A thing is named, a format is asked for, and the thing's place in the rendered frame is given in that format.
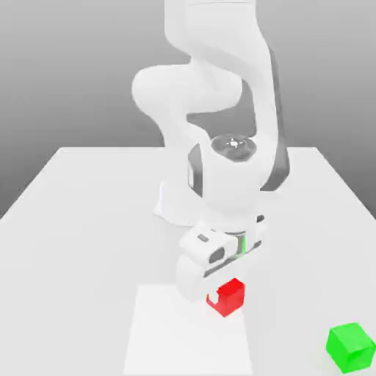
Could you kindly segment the small green cube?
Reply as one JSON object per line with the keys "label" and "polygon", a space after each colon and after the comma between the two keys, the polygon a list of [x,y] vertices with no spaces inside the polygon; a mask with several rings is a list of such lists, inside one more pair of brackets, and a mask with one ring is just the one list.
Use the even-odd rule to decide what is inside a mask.
{"label": "small green cube", "polygon": [[343,374],[367,369],[376,353],[376,344],[357,322],[332,327],[325,349]]}

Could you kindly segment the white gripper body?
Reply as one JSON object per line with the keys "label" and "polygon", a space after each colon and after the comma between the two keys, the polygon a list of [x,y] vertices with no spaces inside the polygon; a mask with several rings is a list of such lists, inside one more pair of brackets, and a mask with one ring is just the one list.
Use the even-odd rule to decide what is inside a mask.
{"label": "white gripper body", "polygon": [[204,268],[186,255],[180,255],[176,267],[176,286],[180,294],[195,303],[217,291],[233,278],[242,279],[262,257],[261,240],[246,253],[227,258],[216,267]]}

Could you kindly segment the small red cube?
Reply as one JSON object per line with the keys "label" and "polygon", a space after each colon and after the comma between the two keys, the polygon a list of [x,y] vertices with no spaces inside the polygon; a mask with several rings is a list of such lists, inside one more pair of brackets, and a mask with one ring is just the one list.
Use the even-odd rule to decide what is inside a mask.
{"label": "small red cube", "polygon": [[216,303],[211,300],[209,295],[206,295],[206,302],[222,317],[227,317],[243,305],[245,285],[237,278],[233,278],[217,289],[217,295]]}

